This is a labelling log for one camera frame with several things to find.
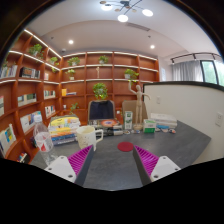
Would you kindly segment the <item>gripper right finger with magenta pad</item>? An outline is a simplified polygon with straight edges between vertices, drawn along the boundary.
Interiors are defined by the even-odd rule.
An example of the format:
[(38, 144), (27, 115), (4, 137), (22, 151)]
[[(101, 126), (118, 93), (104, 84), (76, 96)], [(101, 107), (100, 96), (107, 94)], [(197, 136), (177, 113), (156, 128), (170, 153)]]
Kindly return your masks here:
[(158, 157), (137, 145), (134, 146), (133, 156), (143, 186), (180, 170), (167, 156)]

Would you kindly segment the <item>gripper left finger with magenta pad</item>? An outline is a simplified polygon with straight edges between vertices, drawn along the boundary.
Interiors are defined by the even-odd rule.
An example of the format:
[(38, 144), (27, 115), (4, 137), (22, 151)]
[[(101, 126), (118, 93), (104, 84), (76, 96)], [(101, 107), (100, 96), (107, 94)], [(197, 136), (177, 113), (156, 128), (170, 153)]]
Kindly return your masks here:
[(46, 168), (46, 171), (82, 186), (93, 155), (94, 147), (92, 145), (87, 146), (68, 157), (58, 157)]

